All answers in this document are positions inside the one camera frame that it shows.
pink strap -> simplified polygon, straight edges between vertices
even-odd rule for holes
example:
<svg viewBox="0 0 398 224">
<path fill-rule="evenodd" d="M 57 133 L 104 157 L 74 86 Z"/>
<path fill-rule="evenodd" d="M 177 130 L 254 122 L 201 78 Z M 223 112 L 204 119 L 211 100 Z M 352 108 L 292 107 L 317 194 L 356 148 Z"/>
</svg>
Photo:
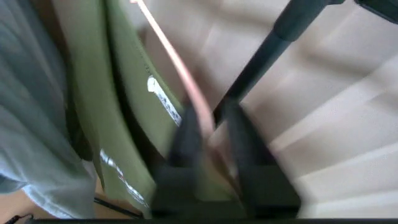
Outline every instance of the pink strap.
<svg viewBox="0 0 398 224">
<path fill-rule="evenodd" d="M 211 112 L 205 97 L 201 93 L 198 85 L 196 84 L 195 80 L 192 78 L 190 72 L 188 71 L 183 61 L 181 60 L 177 51 L 173 48 L 173 46 L 171 45 L 171 43 L 163 33 L 162 29 L 156 23 L 152 14 L 149 12 L 144 1 L 130 0 L 130 2 L 138 3 L 138 6 L 140 7 L 142 13 L 147 18 L 150 26 L 155 31 L 156 35 L 160 39 L 160 42 L 163 44 L 169 57 L 171 58 L 174 67 L 177 69 L 178 75 L 184 85 L 185 91 L 188 93 L 188 97 L 190 98 L 192 105 L 197 113 L 202 137 L 207 141 L 207 139 L 215 131 L 215 123 L 213 120 L 213 113 Z"/>
</svg>

black cord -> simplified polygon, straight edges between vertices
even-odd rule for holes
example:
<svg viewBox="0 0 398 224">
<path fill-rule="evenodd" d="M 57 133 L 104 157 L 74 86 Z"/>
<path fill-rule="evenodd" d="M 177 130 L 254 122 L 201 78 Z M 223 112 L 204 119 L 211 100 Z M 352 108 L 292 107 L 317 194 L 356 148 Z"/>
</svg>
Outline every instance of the black cord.
<svg viewBox="0 0 398 224">
<path fill-rule="evenodd" d="M 18 220 L 20 220 L 21 218 L 25 218 L 25 217 L 28 217 L 28 216 L 30 216 L 29 219 L 33 219 L 33 217 L 34 217 L 33 214 L 31 214 L 31 213 L 28 213 L 28 214 L 26 214 L 24 216 L 16 215 L 16 216 L 12 217 L 10 220 L 8 220 L 5 224 L 14 224 Z"/>
<path fill-rule="evenodd" d="M 141 219 L 141 218 L 143 218 L 142 215 L 138 215 L 138 214 L 135 214 L 135 213 L 133 213 L 133 212 L 130 212 L 129 210 L 126 210 L 126 209 L 124 209 L 124 208 L 121 208 L 121 207 L 119 207 L 119 206 L 113 205 L 113 204 L 111 204 L 111 203 L 109 203 L 109 202 L 106 202 L 106 201 L 104 201 L 104 200 L 101 200 L 101 199 L 99 199 L 98 197 L 95 197 L 95 198 L 94 198 L 94 202 L 97 203 L 97 204 L 100 204 L 100 205 L 102 205 L 102 206 L 104 206 L 104 207 L 107 207 L 107 208 L 109 208 L 109 209 L 112 209 L 112 210 L 114 210 L 114 211 L 117 211 L 117 212 L 119 212 L 119 213 L 122 213 L 123 215 L 127 215 L 127 216 L 129 216 L 129 217 L 131 217 L 131 218 L 134 218 L 134 219 Z"/>
</svg>

wooden floor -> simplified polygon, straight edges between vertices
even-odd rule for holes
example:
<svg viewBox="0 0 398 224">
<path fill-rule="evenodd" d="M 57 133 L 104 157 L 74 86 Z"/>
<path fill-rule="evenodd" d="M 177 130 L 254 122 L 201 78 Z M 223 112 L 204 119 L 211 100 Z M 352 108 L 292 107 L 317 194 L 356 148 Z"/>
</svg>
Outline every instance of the wooden floor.
<svg viewBox="0 0 398 224">
<path fill-rule="evenodd" d="M 120 202 L 106 198 L 101 188 L 101 184 L 97 181 L 96 197 L 103 199 L 109 203 L 125 208 L 132 212 L 137 211 L 127 202 Z M 94 203 L 96 218 L 129 218 L 119 212 L 108 209 L 102 205 Z M 36 206 L 23 191 L 19 190 L 9 195 L 0 195 L 0 223 L 7 222 L 14 215 L 25 215 L 27 213 L 34 214 L 35 218 L 54 218 L 46 211 Z M 24 223 L 25 220 L 19 220 L 17 223 Z"/>
</svg>

black pole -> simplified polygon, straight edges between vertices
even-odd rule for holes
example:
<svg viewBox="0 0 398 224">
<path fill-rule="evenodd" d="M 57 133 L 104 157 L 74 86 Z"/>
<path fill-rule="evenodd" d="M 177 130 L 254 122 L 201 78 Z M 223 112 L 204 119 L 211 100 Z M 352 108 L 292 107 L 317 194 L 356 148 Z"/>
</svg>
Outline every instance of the black pole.
<svg viewBox="0 0 398 224">
<path fill-rule="evenodd" d="M 222 120 L 221 107 L 224 99 L 241 101 L 327 5 L 343 2 L 344 0 L 290 0 L 276 20 L 274 28 L 217 105 L 214 111 L 216 124 L 219 125 Z"/>
</svg>

light blue cloth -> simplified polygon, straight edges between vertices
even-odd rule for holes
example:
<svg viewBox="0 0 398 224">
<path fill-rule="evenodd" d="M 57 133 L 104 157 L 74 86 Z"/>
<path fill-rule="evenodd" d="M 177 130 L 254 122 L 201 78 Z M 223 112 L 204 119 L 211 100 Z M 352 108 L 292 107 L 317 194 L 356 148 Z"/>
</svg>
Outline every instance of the light blue cloth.
<svg viewBox="0 0 398 224">
<path fill-rule="evenodd" d="M 68 142 L 65 69 L 28 0 L 0 0 L 0 193 L 93 218 L 96 174 Z"/>
</svg>

